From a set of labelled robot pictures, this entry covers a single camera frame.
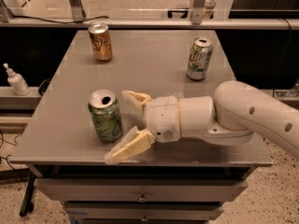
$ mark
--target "soda can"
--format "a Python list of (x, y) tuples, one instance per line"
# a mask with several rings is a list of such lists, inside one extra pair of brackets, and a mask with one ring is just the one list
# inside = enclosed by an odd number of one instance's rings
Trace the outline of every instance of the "soda can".
[(190, 50), (187, 77), (194, 80), (202, 80), (206, 78), (212, 51), (213, 45), (208, 38), (195, 38)]
[(106, 62), (112, 59), (112, 46), (108, 26), (103, 22), (92, 24), (89, 34), (93, 46), (94, 58), (100, 62)]
[(98, 90), (91, 94), (88, 108), (100, 140), (114, 142), (122, 135), (121, 112), (115, 94)]

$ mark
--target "tabletop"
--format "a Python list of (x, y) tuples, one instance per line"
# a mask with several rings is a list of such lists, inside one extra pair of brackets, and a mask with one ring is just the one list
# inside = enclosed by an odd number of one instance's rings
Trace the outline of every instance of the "tabletop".
[[(105, 165), (104, 155), (115, 145), (98, 140), (88, 110), (93, 91), (108, 89), (118, 97), (124, 133), (144, 128), (121, 91), (158, 96), (213, 96), (219, 84), (235, 80), (220, 41), (208, 30), (111, 30), (113, 59), (98, 63), (86, 30), (78, 31), (50, 86), (10, 158), (23, 164)], [(213, 53), (206, 79), (186, 76), (190, 48), (196, 37), (208, 37)], [(261, 136), (242, 146), (216, 146), (200, 140), (154, 144), (128, 165), (249, 165), (271, 164)]]

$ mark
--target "gold can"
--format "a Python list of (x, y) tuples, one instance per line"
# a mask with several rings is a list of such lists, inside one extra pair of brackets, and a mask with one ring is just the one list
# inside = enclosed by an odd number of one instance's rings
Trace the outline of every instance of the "gold can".
[(92, 24), (89, 34), (93, 46), (94, 58), (100, 62), (106, 62), (112, 59), (112, 46), (108, 26), (103, 22)]

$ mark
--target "drawer handle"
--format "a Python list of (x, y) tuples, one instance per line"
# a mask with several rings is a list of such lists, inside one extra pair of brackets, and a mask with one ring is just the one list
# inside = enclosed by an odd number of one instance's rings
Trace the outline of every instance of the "drawer handle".
[(141, 222), (148, 222), (147, 216), (144, 214), (143, 217), (140, 219)]
[(144, 195), (143, 192), (141, 192), (141, 196), (138, 198), (138, 201), (139, 201), (140, 203), (145, 203), (145, 202), (148, 201), (148, 199), (145, 197), (145, 195)]

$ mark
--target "can lid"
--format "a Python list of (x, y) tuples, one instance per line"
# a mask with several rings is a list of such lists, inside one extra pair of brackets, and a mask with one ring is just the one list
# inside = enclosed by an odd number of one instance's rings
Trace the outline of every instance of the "can lid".
[(88, 30), (92, 34), (102, 34), (108, 30), (108, 26), (104, 22), (95, 22), (88, 28)]
[(107, 108), (115, 101), (115, 94), (109, 90), (98, 90), (91, 94), (90, 104), (94, 108)]
[(194, 43), (202, 48), (207, 48), (212, 45), (211, 41), (206, 37), (197, 37)]

